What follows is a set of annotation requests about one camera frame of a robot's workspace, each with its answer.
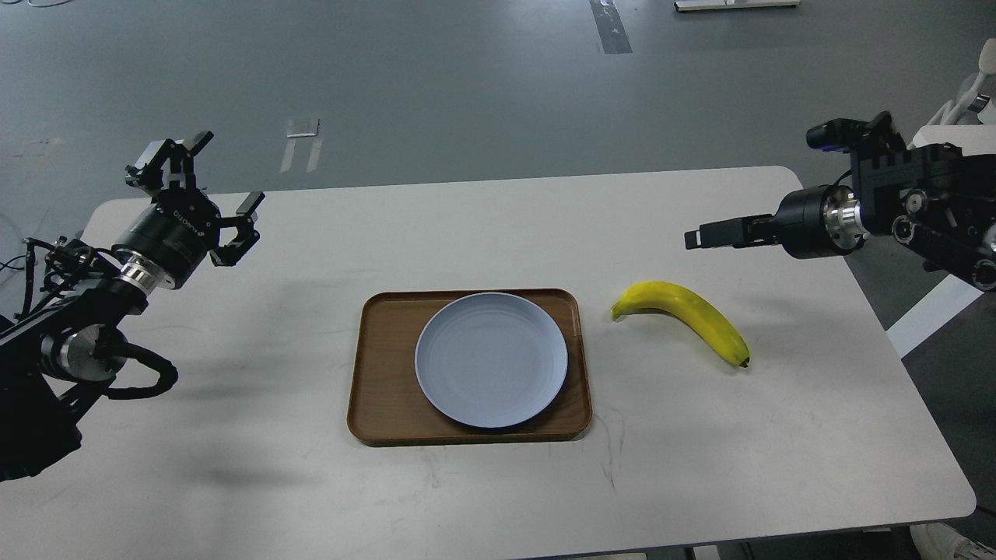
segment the plate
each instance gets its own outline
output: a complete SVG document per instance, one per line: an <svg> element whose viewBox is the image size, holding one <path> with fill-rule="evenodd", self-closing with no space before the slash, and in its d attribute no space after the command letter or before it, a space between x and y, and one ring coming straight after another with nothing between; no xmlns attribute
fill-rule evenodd
<svg viewBox="0 0 996 560"><path fill-rule="evenodd" d="M429 319L415 346L415 375L429 402L477 427L526 421L557 396L567 344L533 302L499 292L460 298Z"/></svg>

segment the white tape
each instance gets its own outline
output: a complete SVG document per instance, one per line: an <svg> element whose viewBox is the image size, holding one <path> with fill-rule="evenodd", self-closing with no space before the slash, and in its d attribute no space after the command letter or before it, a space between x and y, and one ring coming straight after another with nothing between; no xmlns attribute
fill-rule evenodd
<svg viewBox="0 0 996 560"><path fill-rule="evenodd" d="M955 276L945 277L886 331L896 353L904 358L982 293Z"/></svg>
<svg viewBox="0 0 996 560"><path fill-rule="evenodd" d="M297 143L298 141L294 139L287 140L287 147L284 148L284 160L280 163L281 173L291 168L291 162L294 160L294 146Z"/></svg>
<svg viewBox="0 0 996 560"><path fill-rule="evenodd" d="M322 156L322 139L312 140L312 152L308 156L308 168L305 173L310 173L318 168L318 158Z"/></svg>

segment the screw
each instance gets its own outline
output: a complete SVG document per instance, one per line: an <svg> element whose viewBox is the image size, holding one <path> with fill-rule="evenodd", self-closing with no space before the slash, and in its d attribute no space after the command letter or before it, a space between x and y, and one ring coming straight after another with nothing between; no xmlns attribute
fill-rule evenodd
<svg viewBox="0 0 996 560"><path fill-rule="evenodd" d="M906 198L906 210L915 214L923 208L924 196L919 192L913 192Z"/></svg>

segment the cable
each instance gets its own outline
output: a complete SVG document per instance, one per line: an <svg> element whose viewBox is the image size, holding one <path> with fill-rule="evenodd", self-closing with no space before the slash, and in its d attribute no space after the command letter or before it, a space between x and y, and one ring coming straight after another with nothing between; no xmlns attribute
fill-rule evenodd
<svg viewBox="0 0 996 560"><path fill-rule="evenodd" d="M851 170L850 169L848 169L847 171L844 171L844 174L841 175L841 176L839 176L839 177L837 177L837 180L834 181L834 186L837 186L837 185L841 184L842 180L844 180L844 179L846 179L846 178L848 178L850 176L851 176Z"/></svg>
<svg viewBox="0 0 996 560"><path fill-rule="evenodd" d="M14 258L12 258L12 259L8 260L8 261L7 261L7 262L5 262L5 263L0 263L0 270L3 270L3 269L9 269L9 270L24 270L24 267L23 267L23 266L11 266L11 265L10 265L10 263L12 263L12 262L16 261L17 259L23 259L23 258L24 258L24 255L17 255L16 257L14 257Z"/></svg>
<svg viewBox="0 0 996 560"><path fill-rule="evenodd" d="M81 263L80 266L73 271L73 274L70 274L69 278L64 279L63 282L59 284L59 286L55 290L50 291L47 296L42 298L42 300L38 302L38 305L36 305L34 309L31 310L32 313L42 310L43 308L45 308L46 305L49 304L49 302L59 297L59 294L61 294L65 290L72 289L73 286L75 286L76 283L80 281L84 273L90 270L91 265L94 264L94 259L97 258L97 253L94 251L93 247L87 247L86 254L87 254L87 260Z"/></svg>
<svg viewBox="0 0 996 560"><path fill-rule="evenodd" d="M25 239L28 246L24 252L24 304L21 306L21 313L15 313L14 319L20 321L31 313L31 300L34 299L35 290L35 239Z"/></svg>
<svg viewBox="0 0 996 560"><path fill-rule="evenodd" d="M172 389L179 380L179 372L170 360L159 354L143 348L141 346L122 343L107 345L94 350L95 358L108 356L120 356L122 358L132 358L143 366L159 373L159 380L151 387L129 387L127 389L107 388L104 394L112 401L132 401L135 399L149 399L157 397Z"/></svg>
<svg viewBox="0 0 996 560"><path fill-rule="evenodd" d="M58 2L53 2L51 4L35 4L34 0L28 0L28 5L32 8L54 8L55 6L62 6L63 4L69 4L73 0L59 0ZM20 4L21 0L0 0L0 4Z"/></svg>

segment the black tape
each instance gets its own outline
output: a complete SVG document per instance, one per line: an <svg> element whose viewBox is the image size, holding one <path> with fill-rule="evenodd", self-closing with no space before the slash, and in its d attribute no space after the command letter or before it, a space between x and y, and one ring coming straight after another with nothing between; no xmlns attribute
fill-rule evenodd
<svg viewBox="0 0 996 560"><path fill-rule="evenodd" d="M625 33L623 20L616 9L613 0L589 0L592 13L595 14L595 25L602 37L602 50L607 55L623 55L632 52L629 37Z"/></svg>

